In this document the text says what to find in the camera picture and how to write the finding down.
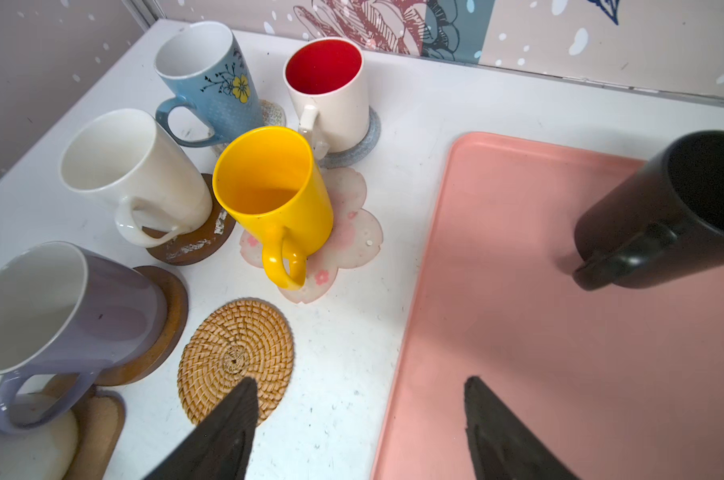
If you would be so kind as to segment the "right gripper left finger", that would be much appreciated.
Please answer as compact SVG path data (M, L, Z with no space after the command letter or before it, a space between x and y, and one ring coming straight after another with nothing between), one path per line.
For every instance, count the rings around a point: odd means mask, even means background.
M149 479L243 479L259 418L257 382L244 378Z

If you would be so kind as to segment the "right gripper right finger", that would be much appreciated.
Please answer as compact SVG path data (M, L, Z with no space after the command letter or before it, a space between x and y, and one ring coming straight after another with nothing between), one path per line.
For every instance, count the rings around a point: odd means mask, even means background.
M476 478L576 477L478 376L464 384L464 410Z

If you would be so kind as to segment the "rattan woven round coaster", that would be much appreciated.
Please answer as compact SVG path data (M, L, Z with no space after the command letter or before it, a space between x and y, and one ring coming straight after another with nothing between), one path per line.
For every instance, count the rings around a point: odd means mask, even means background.
M197 425L251 378L262 424L283 399L294 360L292 330L276 306L253 297L229 302L200 324L183 349L177 373L181 406Z

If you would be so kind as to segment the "brown wooden round coaster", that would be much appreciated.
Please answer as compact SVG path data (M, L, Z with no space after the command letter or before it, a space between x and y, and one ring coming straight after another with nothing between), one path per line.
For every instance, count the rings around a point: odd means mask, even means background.
M157 266L138 266L135 270L157 284L167 302L167 315L156 342L134 360L101 373L95 381L99 387L132 384L157 370L179 342L188 319L188 293L182 280Z

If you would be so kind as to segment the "pink rectangular tray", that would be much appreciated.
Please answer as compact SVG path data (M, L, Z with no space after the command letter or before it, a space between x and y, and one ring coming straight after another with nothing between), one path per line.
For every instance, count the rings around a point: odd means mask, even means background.
M477 376L580 478L724 479L724 267L643 290L571 277L577 219L638 167L489 133L453 143L374 478L472 478Z

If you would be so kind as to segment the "dark brown scratched round coaster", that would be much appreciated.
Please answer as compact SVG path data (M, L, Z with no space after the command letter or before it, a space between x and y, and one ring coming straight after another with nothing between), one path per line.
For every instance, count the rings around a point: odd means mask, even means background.
M213 208L206 222L197 230L176 237L175 239L147 252L155 259L173 266L192 265L213 255L231 235L236 221L218 203L212 188L212 175L202 174L213 202Z

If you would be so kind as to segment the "small white cup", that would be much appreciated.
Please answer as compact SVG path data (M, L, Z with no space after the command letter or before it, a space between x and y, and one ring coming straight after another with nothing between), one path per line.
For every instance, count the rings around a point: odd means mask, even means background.
M160 287L138 271L72 243L37 245L0 269L0 431L21 434L70 410L105 370L145 353L167 318ZM74 384L36 420L10 411L35 375Z

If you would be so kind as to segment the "pink flower resin coaster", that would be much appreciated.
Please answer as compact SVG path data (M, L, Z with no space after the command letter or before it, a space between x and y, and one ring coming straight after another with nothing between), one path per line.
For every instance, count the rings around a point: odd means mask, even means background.
M240 253L266 276L287 279L278 289L293 303L311 303L333 285L340 269L353 269L374 259L383 230L363 208L364 177L348 168L311 167L298 190L277 209L263 214L237 214L242 225Z

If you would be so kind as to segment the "yellow mug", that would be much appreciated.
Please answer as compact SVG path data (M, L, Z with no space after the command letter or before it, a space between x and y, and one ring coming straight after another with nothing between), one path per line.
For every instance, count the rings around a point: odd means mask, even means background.
M232 141L213 172L219 204L262 247L266 275L299 290L308 257L329 239L334 214L308 141L281 126L261 127Z

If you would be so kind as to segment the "black mug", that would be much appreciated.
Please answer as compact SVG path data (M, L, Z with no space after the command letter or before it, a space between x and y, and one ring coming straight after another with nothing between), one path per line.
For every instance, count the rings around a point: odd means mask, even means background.
M575 283L641 289L724 266L724 131L687 134L577 221Z

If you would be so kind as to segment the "blue woven round coaster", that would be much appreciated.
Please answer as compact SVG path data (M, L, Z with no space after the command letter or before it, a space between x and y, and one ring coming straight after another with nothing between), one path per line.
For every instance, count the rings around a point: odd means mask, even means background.
M336 153L327 153L318 161L320 168L334 169L349 167L368 156L377 145L381 134L381 121L377 112L369 108L369 126L364 138L354 147Z

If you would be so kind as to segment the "beige woven round coaster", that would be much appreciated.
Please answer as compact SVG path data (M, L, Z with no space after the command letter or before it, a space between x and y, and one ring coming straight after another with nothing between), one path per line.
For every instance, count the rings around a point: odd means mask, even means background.
M265 126L281 126L287 124L285 110L277 103L260 100L263 123Z

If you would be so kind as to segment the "light blue mug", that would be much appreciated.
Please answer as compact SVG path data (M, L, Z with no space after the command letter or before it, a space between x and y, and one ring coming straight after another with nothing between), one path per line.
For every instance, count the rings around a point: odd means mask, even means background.
M230 143L264 125L255 82L232 30L203 21L167 41L154 69L173 92L156 109L155 119L180 146L209 147ZM170 113L183 107L210 129L202 140L183 140L169 125Z

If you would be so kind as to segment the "white mug red inside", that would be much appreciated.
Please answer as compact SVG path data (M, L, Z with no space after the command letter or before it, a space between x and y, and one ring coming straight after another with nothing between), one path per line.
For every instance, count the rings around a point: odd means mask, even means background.
M316 160L360 144L369 131L370 102L362 50L342 37L298 49L283 70L298 132Z

